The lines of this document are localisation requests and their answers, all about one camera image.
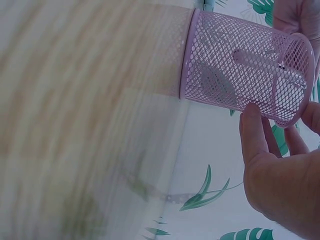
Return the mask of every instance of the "tropical leaf wallpaper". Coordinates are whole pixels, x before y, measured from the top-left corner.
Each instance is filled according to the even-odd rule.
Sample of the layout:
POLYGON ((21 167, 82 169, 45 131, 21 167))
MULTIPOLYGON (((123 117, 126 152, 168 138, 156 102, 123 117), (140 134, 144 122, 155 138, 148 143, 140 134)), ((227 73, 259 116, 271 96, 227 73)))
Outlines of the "tropical leaf wallpaper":
MULTIPOLYGON (((198 6, 272 27, 274 0, 199 0, 198 6)), ((311 101, 320 102, 320 79, 311 101)), ((137 177, 128 183, 142 201, 165 202, 163 217, 141 230, 145 240, 300 240, 254 211, 243 187, 240 113, 198 104, 190 107, 172 184, 160 192, 137 177)), ((289 154, 284 130, 271 125, 282 156, 289 154)), ((295 127, 304 133, 297 123, 295 127)))

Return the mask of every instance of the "metal mesh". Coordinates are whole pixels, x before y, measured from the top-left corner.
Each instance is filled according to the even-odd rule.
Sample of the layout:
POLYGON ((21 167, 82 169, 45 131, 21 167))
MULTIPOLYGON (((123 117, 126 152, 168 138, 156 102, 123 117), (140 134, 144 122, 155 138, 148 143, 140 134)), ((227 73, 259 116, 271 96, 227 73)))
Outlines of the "metal mesh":
POLYGON ((303 35, 196 10, 187 42, 182 98, 238 111, 254 103, 281 127, 299 119, 315 72, 303 35))

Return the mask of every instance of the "green leaf pattern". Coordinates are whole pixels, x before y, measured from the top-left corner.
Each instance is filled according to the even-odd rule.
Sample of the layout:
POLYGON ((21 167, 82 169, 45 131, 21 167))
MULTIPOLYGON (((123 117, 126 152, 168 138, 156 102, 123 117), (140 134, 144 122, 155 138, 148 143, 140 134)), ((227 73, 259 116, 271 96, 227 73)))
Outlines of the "green leaf pattern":
POLYGON ((272 230, 270 229, 263 229, 262 228, 254 228, 250 231, 250 229, 244 229, 238 232, 229 232, 222 237, 220 237, 219 240, 246 240, 248 236, 249 240, 274 240, 272 235, 272 230), (261 235, 259 238, 257 238, 258 232, 261 232, 261 235))
POLYGON ((257 14, 265 14, 264 21, 270 27, 273 26, 273 0, 247 0, 249 4, 252 4, 253 10, 257 14))
POLYGON ((221 190, 208 191, 210 184, 211 184, 211 179, 212 179, 211 166, 208 165, 207 170, 206 170, 205 179, 204 179, 204 182, 203 182, 202 187, 200 188, 199 192, 196 195, 194 195, 193 197, 191 197, 190 199, 188 199, 184 203, 184 205, 180 208, 180 211, 197 209, 197 208, 203 207, 205 205, 208 205, 208 204, 216 201, 218 198, 220 198, 226 190, 233 189, 233 188, 239 186, 240 184, 242 184, 242 183, 240 183, 240 184, 233 186, 231 188, 227 188, 229 185, 229 182, 230 182, 230 178, 229 178, 221 190), (207 199, 203 199, 204 195, 210 194, 210 193, 217 193, 217 194, 215 194, 214 196, 209 197, 207 199))

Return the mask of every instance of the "leaf print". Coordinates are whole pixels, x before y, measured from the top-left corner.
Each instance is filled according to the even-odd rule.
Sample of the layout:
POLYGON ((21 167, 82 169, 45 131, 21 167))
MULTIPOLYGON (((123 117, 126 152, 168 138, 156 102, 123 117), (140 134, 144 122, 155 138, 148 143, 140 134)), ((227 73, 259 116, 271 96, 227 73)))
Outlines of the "leaf print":
POLYGON ((311 94, 311 101, 320 103, 320 77, 316 80, 316 83, 314 84, 312 88, 312 94, 311 94))
POLYGON ((153 220, 155 221, 157 224, 167 224, 166 222, 162 222, 162 221, 156 221, 156 220, 153 220))
POLYGON ((273 26, 273 0, 247 0, 249 4, 252 4, 253 10, 257 14, 265 14, 264 21, 270 27, 273 26))
POLYGON ((227 5, 227 2, 228 0, 216 0, 215 1, 215 3, 217 4, 217 5, 219 5, 220 7, 225 7, 226 5, 227 5))
POLYGON ((232 117, 235 114, 235 110, 230 109, 230 117, 232 117))
POLYGON ((285 132, 284 132, 283 128, 278 127, 277 125, 273 125, 273 127, 271 129, 272 129, 273 135, 275 137, 276 143, 278 145, 278 148, 280 150, 281 156, 286 155, 288 153, 289 149, 286 144, 285 132))
POLYGON ((142 235, 142 237, 144 237, 144 239, 146 239, 146 240, 155 240, 154 238, 150 238, 150 237, 147 237, 147 236, 144 236, 144 235, 142 235))
POLYGON ((219 191, 219 193, 217 193, 216 195, 214 195, 208 199, 196 201, 197 199, 199 199, 198 194, 193 196, 188 201, 186 201, 186 203, 180 208, 179 211, 185 211, 185 210, 189 210, 189 209, 197 209, 197 208, 200 208, 200 207, 203 207, 205 205, 212 203, 213 201, 217 200, 218 198, 220 198, 222 196, 222 194, 227 189, 229 182, 230 182, 230 178, 226 181, 225 185, 223 186, 221 191, 219 191))
POLYGON ((170 233, 157 229, 157 228, 153 228, 153 227, 146 227, 145 228, 149 233, 155 235, 155 236, 166 236, 166 235, 170 235, 170 233))
POLYGON ((202 184, 202 187, 200 188, 199 192, 196 195, 194 195, 193 197, 191 197, 188 201, 186 201, 183 206, 191 206, 191 205, 201 201, 204 198, 203 193, 206 193, 208 191, 210 184, 211 184, 211 166, 210 166, 210 164, 208 164, 208 167, 206 169, 205 179, 202 184))
POLYGON ((320 103, 320 78, 319 77, 316 81, 316 89, 317 89, 317 93, 318 93, 318 103, 320 103))
POLYGON ((229 232, 222 237, 220 237, 219 240, 246 240, 248 233, 249 233, 249 240, 274 240, 273 235, 272 235, 272 230, 270 229, 264 229, 261 232, 261 235, 259 238, 257 238, 258 232, 260 232, 262 228, 254 228, 251 230, 249 233, 249 229, 244 229, 238 232, 229 232))

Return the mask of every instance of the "blurred object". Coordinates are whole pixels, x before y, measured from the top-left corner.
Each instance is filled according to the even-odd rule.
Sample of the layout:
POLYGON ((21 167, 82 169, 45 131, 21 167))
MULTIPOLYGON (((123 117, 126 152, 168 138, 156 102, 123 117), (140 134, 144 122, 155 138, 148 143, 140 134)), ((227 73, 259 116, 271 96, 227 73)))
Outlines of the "blurred object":
POLYGON ((131 240, 156 227, 165 200, 145 201, 121 167, 168 192, 189 109, 185 7, 1 4, 0 239, 131 240))

